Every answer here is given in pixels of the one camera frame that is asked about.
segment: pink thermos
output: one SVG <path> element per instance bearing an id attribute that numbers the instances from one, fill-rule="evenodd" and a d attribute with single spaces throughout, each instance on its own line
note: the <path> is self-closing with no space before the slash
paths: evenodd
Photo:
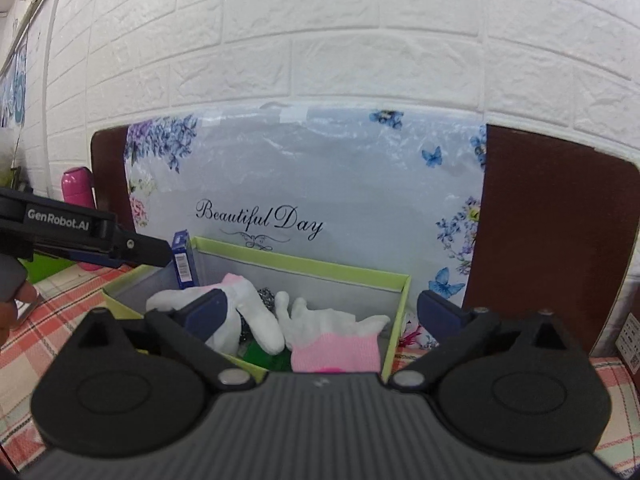
<path id="1" fill-rule="evenodd" d="M 95 209 L 94 192 L 92 191 L 92 174 L 89 168 L 71 168 L 62 175 L 60 183 L 62 197 L 68 204 L 81 205 Z M 101 266 L 78 262 L 84 270 L 98 270 Z"/>

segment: blue box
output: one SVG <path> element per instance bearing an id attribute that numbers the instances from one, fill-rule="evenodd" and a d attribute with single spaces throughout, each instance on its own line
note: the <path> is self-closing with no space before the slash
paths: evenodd
<path id="1" fill-rule="evenodd" d="M 198 286 L 198 275 L 193 261 L 189 232 L 186 230 L 178 231 L 174 235 L 171 249 L 174 252 L 174 269 L 176 278 L 178 278 L 178 286 L 180 288 Z"/>

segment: white glove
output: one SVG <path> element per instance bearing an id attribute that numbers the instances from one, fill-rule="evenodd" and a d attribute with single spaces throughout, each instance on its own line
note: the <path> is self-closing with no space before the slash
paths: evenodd
<path id="1" fill-rule="evenodd" d="M 353 314 L 332 308 L 309 310 L 306 300 L 297 298 L 287 310 L 289 295 L 275 297 L 278 323 L 295 372 L 379 372 L 378 334 L 388 316 L 371 316 L 357 322 Z"/>
<path id="2" fill-rule="evenodd" d="M 184 290 L 162 290 L 146 300 L 146 310 L 161 312 L 180 310 L 212 288 L 219 288 L 226 294 L 226 321 L 206 341 L 218 352 L 236 355 L 238 353 L 242 322 L 240 314 L 249 324 L 256 342 L 270 355 L 284 350 L 284 337 L 275 316 L 264 306 L 253 284 L 242 276 L 227 274 L 222 283 L 207 286 L 192 286 Z"/>

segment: cardboard box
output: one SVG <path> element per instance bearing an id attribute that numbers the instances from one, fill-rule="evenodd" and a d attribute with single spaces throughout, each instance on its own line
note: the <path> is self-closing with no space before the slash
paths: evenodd
<path id="1" fill-rule="evenodd" d="M 174 253 L 174 269 L 178 286 L 180 288 L 198 286 L 198 274 L 193 261 L 193 251 L 191 250 L 188 231 L 178 231 L 174 235 L 171 250 Z"/>
<path id="2" fill-rule="evenodd" d="M 640 390 L 640 287 L 636 288 L 631 311 L 616 340 L 616 348 L 631 374 L 631 378 Z"/>
<path id="3" fill-rule="evenodd" d="M 276 294 L 286 290 L 292 298 L 308 301 L 309 309 L 334 308 L 351 312 L 357 320 L 385 314 L 392 322 L 378 338 L 382 378 L 391 373 L 396 347 L 404 328 L 404 305 L 411 277 L 380 270 L 360 269 L 306 258 L 259 251 L 194 237 L 193 261 L 201 285 L 219 283 L 231 272 L 246 277 L 255 288 L 264 286 Z M 164 269 L 140 266 L 103 288 L 105 302 L 117 319 L 140 318 L 146 300 L 156 292 L 178 289 L 173 266 Z M 241 359 L 227 359 L 260 381 L 267 370 Z"/>

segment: green scrubber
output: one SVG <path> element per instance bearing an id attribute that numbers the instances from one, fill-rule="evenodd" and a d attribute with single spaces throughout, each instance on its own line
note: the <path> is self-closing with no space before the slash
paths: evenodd
<path id="1" fill-rule="evenodd" d="M 242 360 L 266 368 L 271 372 L 291 371 L 291 352 L 287 348 L 278 355 L 269 355 L 260 348 L 257 342 L 251 341 Z"/>

